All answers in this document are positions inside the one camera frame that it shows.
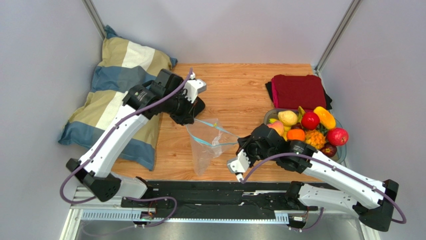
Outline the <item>folded red cloth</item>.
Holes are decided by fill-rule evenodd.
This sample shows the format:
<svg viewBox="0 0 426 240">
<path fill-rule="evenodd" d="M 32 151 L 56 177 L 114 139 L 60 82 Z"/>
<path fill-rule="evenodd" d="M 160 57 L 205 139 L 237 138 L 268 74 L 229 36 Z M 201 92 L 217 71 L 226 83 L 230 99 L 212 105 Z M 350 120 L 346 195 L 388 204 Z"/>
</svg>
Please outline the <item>folded red cloth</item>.
<svg viewBox="0 0 426 240">
<path fill-rule="evenodd" d="M 332 109 L 332 98 L 326 93 L 322 80 L 315 75 L 275 75 L 265 84 L 276 109 L 312 111 L 316 107 Z"/>
</svg>

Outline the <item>pink peach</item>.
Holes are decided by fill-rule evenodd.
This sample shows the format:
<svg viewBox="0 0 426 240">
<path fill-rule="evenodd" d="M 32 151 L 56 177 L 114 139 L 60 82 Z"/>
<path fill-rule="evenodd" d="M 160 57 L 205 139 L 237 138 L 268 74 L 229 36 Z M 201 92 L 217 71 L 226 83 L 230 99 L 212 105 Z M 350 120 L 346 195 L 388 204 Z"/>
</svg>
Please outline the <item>pink peach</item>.
<svg viewBox="0 0 426 240">
<path fill-rule="evenodd" d="M 283 134 L 285 133 L 285 126 L 283 125 L 283 123 L 279 120 L 274 121 L 272 123 L 267 124 L 267 126 L 270 129 L 275 130 L 279 136 L 283 136 Z"/>
</svg>

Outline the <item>beige bumpy fruit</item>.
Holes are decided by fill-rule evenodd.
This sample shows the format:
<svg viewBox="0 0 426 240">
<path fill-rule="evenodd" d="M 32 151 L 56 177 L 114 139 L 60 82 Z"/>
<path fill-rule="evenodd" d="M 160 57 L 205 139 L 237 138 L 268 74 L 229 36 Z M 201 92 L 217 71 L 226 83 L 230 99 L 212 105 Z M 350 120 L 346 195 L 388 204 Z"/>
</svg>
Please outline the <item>beige bumpy fruit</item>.
<svg viewBox="0 0 426 240">
<path fill-rule="evenodd" d="M 298 115 L 291 110 L 277 113 L 278 120 L 286 127 L 291 127 L 298 122 Z"/>
</svg>

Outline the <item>orange fruit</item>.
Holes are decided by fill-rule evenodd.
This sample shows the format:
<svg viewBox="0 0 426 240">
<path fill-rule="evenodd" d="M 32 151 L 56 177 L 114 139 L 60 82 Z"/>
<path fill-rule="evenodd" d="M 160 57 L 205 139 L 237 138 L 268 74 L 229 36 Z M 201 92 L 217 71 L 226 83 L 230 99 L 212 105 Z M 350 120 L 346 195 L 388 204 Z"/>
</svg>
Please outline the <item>orange fruit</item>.
<svg viewBox="0 0 426 240">
<path fill-rule="evenodd" d="M 306 139 L 306 134 L 303 129 L 291 129 L 286 133 L 286 139 L 289 141 L 298 140 L 303 142 Z"/>
</svg>

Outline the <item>red tomato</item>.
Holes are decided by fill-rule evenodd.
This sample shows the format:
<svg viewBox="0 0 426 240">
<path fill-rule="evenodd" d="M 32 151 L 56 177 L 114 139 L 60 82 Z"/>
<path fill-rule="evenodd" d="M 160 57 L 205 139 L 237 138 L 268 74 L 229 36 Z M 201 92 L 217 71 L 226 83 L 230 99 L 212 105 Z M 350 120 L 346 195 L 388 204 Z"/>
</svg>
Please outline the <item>red tomato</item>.
<svg viewBox="0 0 426 240">
<path fill-rule="evenodd" d="M 307 112 L 301 119 L 301 125 L 307 130 L 315 130 L 320 124 L 319 116 L 314 112 Z"/>
</svg>

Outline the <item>black baseball cap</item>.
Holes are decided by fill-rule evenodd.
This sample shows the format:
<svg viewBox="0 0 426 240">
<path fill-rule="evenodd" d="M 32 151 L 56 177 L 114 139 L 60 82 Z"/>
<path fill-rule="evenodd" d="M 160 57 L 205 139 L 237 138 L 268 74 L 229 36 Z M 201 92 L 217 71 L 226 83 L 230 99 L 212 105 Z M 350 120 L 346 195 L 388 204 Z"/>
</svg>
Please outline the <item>black baseball cap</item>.
<svg viewBox="0 0 426 240">
<path fill-rule="evenodd" d="M 197 97 L 196 105 L 194 108 L 194 117 L 197 117 L 200 113 L 202 113 L 205 107 L 206 107 L 206 104 L 204 103 L 204 101 L 201 98 Z"/>
</svg>

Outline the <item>right aluminium frame post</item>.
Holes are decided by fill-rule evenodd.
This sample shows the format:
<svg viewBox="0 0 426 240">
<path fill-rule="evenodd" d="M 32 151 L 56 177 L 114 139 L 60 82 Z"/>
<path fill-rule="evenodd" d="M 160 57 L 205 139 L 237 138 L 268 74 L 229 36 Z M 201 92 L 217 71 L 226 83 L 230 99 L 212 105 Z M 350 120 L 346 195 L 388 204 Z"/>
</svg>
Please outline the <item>right aluminium frame post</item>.
<svg viewBox="0 0 426 240">
<path fill-rule="evenodd" d="M 332 55 L 336 45 L 342 38 L 345 30 L 348 28 L 352 18 L 355 16 L 358 8 L 363 3 L 363 0 L 352 0 L 349 7 L 344 13 L 342 19 L 340 20 L 336 30 L 334 31 L 330 41 L 328 42 L 325 50 L 323 51 L 318 63 L 312 68 L 313 73 L 316 76 L 320 76 L 322 70 L 324 69 L 329 57 Z"/>
</svg>

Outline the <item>orange pineapple toy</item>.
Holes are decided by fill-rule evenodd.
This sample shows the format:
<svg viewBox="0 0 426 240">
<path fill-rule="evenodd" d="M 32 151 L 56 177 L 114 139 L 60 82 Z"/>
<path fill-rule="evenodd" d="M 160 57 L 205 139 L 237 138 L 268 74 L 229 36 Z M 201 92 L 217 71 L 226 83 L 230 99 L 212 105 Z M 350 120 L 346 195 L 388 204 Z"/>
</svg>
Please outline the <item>orange pineapple toy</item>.
<svg viewBox="0 0 426 240">
<path fill-rule="evenodd" d="M 307 130 L 305 131 L 304 142 L 313 146 L 315 149 L 320 150 L 325 146 L 327 139 L 319 130 Z"/>
</svg>

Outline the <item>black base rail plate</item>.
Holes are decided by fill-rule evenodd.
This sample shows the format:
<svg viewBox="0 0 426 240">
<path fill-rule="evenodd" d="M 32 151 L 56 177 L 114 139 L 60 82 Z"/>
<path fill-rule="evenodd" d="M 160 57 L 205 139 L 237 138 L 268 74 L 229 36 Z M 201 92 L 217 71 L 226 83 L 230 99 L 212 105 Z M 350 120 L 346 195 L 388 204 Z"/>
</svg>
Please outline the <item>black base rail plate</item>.
<svg viewBox="0 0 426 240">
<path fill-rule="evenodd" d="M 122 198 L 122 208 L 149 209 L 157 218 L 272 220 L 275 211 L 305 213 L 306 207 L 287 198 L 289 182 L 149 181 L 148 202 Z"/>
</svg>

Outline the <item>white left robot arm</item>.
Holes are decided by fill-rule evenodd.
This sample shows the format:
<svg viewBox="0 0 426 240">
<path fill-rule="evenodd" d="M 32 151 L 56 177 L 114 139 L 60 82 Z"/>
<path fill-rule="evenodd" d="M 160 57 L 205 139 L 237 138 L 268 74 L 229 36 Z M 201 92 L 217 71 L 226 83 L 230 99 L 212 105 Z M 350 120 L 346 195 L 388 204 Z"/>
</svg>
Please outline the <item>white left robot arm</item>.
<svg viewBox="0 0 426 240">
<path fill-rule="evenodd" d="M 193 124 L 205 108 L 199 94 L 206 89 L 207 84 L 192 71 L 182 78 L 167 69 L 162 69 L 154 80 L 130 88 L 96 143 L 79 159 L 71 158 L 66 163 L 71 173 L 60 186 L 61 198 L 73 205 L 91 200 L 107 202 L 113 197 L 141 199 L 149 189 L 146 181 L 114 173 L 113 165 L 134 135 L 154 116 L 166 113 L 176 124 Z M 92 197 L 66 198 L 64 187 L 72 177 L 76 177 Z"/>
</svg>

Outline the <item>left aluminium frame post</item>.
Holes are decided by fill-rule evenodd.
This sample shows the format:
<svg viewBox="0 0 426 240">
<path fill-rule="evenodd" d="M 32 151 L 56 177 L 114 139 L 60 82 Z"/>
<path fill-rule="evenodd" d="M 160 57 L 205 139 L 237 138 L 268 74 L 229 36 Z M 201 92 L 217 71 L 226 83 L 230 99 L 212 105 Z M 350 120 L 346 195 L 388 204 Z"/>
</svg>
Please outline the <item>left aluminium frame post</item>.
<svg viewBox="0 0 426 240">
<path fill-rule="evenodd" d="M 92 19 L 95 28 L 97 29 L 100 37 L 104 39 L 106 37 L 105 25 L 97 11 L 97 8 L 92 0 L 82 0 L 90 18 Z"/>
</svg>

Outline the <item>clear zip top bag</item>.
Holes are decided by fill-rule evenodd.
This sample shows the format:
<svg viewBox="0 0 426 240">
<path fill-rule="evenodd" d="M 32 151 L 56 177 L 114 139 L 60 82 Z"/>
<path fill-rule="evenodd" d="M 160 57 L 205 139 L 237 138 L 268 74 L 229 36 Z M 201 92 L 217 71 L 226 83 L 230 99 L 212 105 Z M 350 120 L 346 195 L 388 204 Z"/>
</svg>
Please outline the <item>clear zip top bag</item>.
<svg viewBox="0 0 426 240">
<path fill-rule="evenodd" d="M 219 119 L 194 119 L 186 125 L 190 138 L 194 172 L 201 176 L 209 167 L 211 160 L 237 144 L 236 134 L 226 130 Z"/>
</svg>

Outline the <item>grey fruit tray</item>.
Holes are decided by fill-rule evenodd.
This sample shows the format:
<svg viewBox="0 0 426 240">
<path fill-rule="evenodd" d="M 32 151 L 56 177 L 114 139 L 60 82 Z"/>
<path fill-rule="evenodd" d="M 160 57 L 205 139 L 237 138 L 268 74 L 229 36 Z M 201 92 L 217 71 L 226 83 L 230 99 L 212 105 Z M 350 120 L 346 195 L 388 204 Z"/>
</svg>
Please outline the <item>grey fruit tray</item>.
<svg viewBox="0 0 426 240">
<path fill-rule="evenodd" d="M 263 123 L 264 124 L 269 124 L 270 123 L 270 119 L 276 119 L 278 120 L 278 113 L 279 112 L 283 112 L 283 111 L 287 111 L 288 109 L 286 108 L 274 108 L 269 110 L 263 118 Z M 337 162 L 338 164 L 341 164 L 344 162 L 345 158 L 347 156 L 347 147 L 346 146 L 337 146 L 336 147 L 336 154 L 331 157 L 332 160 L 334 160 L 335 162 Z"/>
</svg>

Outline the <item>orange yellow mango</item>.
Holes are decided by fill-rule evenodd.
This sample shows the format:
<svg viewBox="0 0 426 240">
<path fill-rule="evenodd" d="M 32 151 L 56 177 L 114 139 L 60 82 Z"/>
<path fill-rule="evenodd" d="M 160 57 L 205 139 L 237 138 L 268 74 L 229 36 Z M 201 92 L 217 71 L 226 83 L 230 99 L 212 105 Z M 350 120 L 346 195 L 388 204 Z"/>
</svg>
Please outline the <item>orange yellow mango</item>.
<svg viewBox="0 0 426 240">
<path fill-rule="evenodd" d="M 334 116 L 322 106 L 316 107 L 313 112 L 319 117 L 320 123 L 327 129 L 334 129 L 337 125 Z"/>
</svg>

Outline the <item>striped blue beige pillow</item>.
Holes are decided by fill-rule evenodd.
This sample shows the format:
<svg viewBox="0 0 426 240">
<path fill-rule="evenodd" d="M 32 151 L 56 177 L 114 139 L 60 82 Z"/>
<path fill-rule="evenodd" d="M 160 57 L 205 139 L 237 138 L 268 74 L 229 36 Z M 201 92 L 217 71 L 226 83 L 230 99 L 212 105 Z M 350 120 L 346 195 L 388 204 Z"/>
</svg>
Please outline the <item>striped blue beige pillow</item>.
<svg viewBox="0 0 426 240">
<path fill-rule="evenodd" d="M 112 123 L 128 90 L 172 70 L 178 60 L 166 53 L 119 36 L 105 26 L 102 60 L 95 67 L 85 104 L 64 125 L 58 143 L 91 148 Z"/>
</svg>

